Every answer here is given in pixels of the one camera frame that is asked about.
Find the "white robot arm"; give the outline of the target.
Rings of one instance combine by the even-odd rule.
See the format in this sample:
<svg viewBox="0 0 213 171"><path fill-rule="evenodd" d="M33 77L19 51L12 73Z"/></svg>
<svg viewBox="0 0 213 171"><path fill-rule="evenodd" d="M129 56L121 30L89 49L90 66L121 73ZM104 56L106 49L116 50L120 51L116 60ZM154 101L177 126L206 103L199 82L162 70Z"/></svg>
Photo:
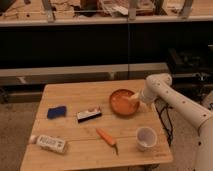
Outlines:
<svg viewBox="0 0 213 171"><path fill-rule="evenodd" d="M130 99L150 104L160 97L172 106L199 134L194 171L213 171L213 111L177 92L171 85L172 77L168 73L149 75L144 87Z"/></svg>

